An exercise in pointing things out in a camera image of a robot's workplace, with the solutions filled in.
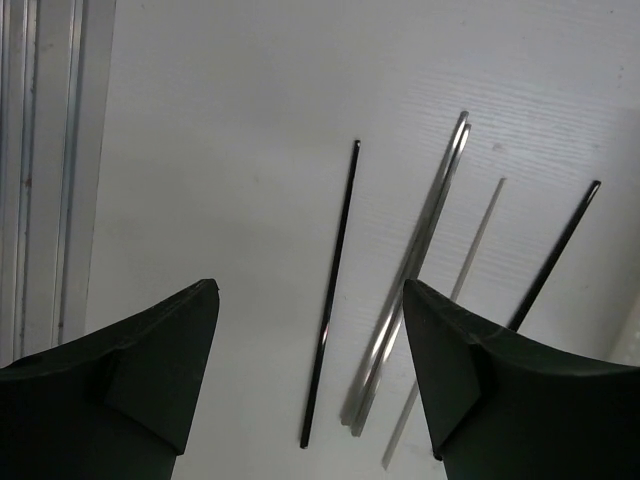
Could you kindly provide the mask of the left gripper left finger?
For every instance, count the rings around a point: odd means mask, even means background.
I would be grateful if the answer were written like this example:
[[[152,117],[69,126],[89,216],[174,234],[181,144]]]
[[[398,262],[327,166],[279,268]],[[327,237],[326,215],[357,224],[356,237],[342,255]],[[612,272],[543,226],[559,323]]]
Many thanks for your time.
[[[202,279],[1,370],[4,479],[169,479],[183,455],[219,315]]]

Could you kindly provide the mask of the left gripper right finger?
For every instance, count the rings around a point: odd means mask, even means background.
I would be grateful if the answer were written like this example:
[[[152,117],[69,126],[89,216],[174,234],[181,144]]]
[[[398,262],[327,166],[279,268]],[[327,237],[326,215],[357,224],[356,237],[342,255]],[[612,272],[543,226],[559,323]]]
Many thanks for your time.
[[[638,477],[636,367],[561,351],[466,311],[485,383],[446,456],[434,456],[448,478]]]

